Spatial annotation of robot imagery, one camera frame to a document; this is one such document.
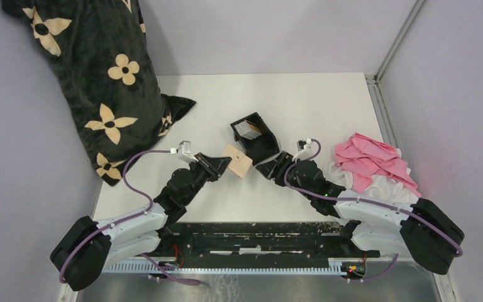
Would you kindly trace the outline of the black plastic tray box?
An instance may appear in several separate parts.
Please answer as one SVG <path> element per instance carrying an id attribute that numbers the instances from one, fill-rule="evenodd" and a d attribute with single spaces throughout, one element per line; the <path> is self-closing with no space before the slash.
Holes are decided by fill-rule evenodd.
<path id="1" fill-rule="evenodd" d="M 248 140 L 241 137 L 236 131 L 236 125 L 241 123 L 243 120 L 248 120 L 255 124 L 262 132 L 261 136 Z M 242 119 L 239 119 L 230 124 L 233 130 L 234 139 L 238 142 L 245 154 L 253 160 L 253 166 L 261 164 L 271 157 L 278 155 L 280 153 L 279 144 L 275 135 L 271 132 L 269 127 L 265 124 L 262 117 L 254 112 Z"/>

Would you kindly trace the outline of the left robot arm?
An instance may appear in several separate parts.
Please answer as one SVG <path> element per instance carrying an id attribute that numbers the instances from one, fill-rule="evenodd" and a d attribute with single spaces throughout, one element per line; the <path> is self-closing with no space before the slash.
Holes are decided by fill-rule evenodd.
<path id="1" fill-rule="evenodd" d="M 217 181 L 231 160 L 198 153 L 187 168 L 172 173 L 157 197 L 131 187 L 148 200 L 144 207 L 100 221 L 79 218 L 50 254 L 59 281 L 81 291 L 113 264 L 149 252 L 167 255 L 173 240 L 162 232 L 186 214 L 198 192 L 207 182 Z"/>

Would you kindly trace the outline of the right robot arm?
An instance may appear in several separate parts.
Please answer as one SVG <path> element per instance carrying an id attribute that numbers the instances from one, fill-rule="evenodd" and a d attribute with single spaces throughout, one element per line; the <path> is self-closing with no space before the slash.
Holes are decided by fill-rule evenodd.
<path id="1" fill-rule="evenodd" d="M 345 229 L 339 251 L 353 257 L 362 251 L 410 256 L 424 269 L 445 275 L 454 259 L 463 256 L 463 231 L 432 201 L 397 203 L 367 198 L 327 180 L 312 159 L 296 159 L 287 152 L 256 165 L 278 186 L 303 195 L 323 216 Z"/>

